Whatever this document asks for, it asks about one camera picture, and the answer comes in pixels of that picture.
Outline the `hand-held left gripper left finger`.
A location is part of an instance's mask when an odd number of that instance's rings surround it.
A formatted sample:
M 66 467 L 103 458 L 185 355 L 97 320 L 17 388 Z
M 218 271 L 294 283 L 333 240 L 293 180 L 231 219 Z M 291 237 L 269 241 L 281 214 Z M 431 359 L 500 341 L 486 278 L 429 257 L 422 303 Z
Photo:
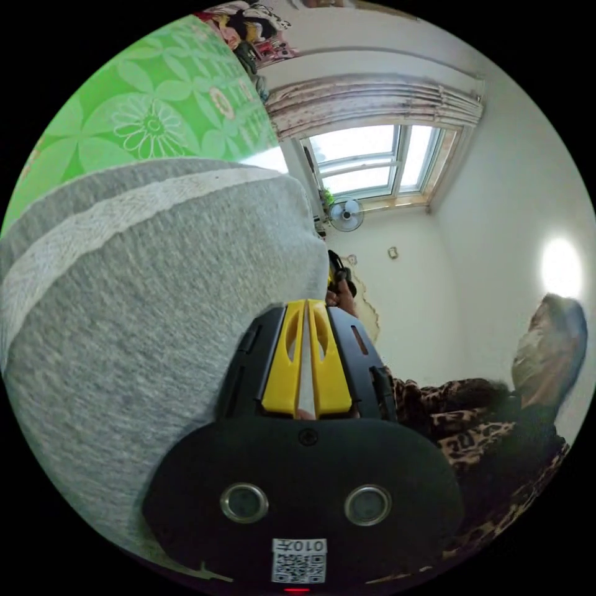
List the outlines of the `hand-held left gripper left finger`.
M 271 415 L 296 415 L 300 397 L 305 301 L 286 305 L 261 405 Z

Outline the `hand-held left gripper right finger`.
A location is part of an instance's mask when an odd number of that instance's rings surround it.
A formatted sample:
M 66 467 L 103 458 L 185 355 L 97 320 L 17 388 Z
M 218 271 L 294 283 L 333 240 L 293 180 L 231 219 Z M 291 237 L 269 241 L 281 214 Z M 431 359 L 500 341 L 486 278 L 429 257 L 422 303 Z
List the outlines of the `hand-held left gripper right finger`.
M 317 417 L 345 417 L 352 398 L 326 304 L 308 300 L 310 361 Z

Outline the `person's right hand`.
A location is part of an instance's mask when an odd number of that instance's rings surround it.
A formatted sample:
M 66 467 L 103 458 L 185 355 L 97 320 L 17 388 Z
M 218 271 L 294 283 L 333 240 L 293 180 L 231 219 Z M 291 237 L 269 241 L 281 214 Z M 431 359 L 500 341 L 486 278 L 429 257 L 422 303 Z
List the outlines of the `person's right hand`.
M 337 281 L 334 291 L 327 290 L 325 303 L 327 307 L 339 308 L 349 315 L 358 318 L 354 296 L 346 279 Z

